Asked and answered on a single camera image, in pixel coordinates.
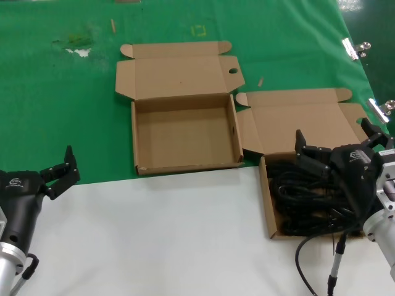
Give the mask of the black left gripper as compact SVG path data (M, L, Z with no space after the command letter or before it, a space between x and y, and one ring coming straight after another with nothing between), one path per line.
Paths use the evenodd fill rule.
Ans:
M55 200L81 180L72 146L67 146L64 162L40 171L1 172L1 210L7 223L1 242L29 253L44 193Z

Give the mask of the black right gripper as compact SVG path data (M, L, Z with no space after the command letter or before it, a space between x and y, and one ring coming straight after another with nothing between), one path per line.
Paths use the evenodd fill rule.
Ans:
M363 118L360 123L367 139L360 144L329 148L309 146L301 130L296 130L296 163L303 170L330 179L331 169L335 182L344 192L356 216L372 216L383 209L376 196L377 168L371 166L376 146L385 150L394 148L394 138L377 125Z

